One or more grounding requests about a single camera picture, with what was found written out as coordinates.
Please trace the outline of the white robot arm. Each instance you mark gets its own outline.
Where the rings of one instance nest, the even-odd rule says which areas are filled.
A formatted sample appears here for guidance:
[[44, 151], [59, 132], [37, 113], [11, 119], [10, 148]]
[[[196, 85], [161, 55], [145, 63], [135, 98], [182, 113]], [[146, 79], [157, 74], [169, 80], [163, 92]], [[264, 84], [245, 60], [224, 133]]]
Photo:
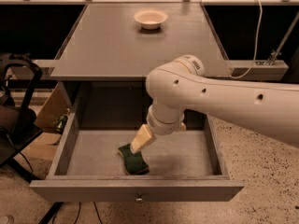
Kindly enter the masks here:
[[131, 143], [132, 152], [151, 144], [157, 134], [182, 130], [187, 109], [299, 145], [298, 86], [212, 79], [204, 73], [198, 58], [185, 55], [147, 75], [146, 90], [152, 105], [147, 123]]

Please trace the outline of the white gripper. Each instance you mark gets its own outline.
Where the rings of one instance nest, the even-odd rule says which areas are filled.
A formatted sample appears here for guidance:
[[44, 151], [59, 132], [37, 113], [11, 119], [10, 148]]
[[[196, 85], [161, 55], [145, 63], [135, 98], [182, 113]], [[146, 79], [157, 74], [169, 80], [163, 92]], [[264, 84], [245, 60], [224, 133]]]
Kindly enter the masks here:
[[143, 124], [131, 142], [133, 153], [141, 151], [155, 141], [155, 134], [167, 135], [173, 132], [186, 131], [183, 123], [185, 116], [180, 110], [166, 105], [151, 105], [147, 115], [147, 124]]

